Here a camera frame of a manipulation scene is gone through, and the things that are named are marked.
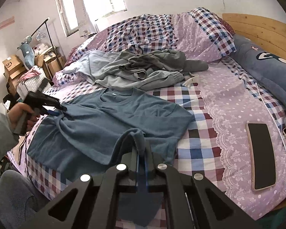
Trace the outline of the person left forearm sleeve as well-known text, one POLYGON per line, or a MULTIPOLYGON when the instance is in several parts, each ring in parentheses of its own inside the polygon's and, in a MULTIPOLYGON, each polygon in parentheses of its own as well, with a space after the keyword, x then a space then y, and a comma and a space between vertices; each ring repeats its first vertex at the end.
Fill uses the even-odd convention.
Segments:
POLYGON ((0 104, 0 160, 18 144, 19 137, 14 135, 6 107, 0 104))

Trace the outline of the person left hand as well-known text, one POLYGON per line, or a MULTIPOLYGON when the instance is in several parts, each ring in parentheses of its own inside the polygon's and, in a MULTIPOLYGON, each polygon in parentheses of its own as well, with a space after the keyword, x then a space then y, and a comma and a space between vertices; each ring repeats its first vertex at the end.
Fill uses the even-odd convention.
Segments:
POLYGON ((40 117, 39 113, 35 113, 35 111, 29 105, 21 102, 14 105, 13 108, 8 111, 7 116, 10 120, 12 131, 15 130, 18 122, 20 121, 20 118, 25 114, 30 115, 30 118, 27 120, 26 125, 27 131, 31 131, 31 129, 34 127, 40 117))

